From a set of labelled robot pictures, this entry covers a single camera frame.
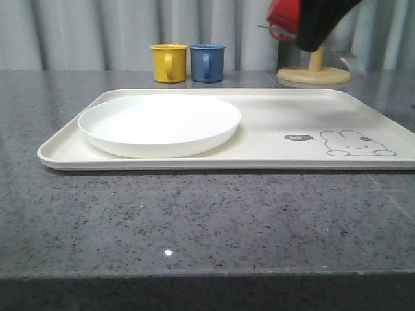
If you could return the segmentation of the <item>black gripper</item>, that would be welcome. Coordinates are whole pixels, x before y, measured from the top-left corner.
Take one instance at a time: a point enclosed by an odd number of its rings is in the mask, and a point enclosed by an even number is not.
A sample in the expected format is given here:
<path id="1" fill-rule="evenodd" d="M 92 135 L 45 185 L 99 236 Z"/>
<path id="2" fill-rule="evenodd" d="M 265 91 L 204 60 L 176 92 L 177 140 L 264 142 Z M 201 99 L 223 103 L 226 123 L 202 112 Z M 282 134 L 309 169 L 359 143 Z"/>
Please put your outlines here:
<path id="1" fill-rule="evenodd" d="M 361 0 L 301 0 L 296 46 L 315 52 L 340 20 Z"/>

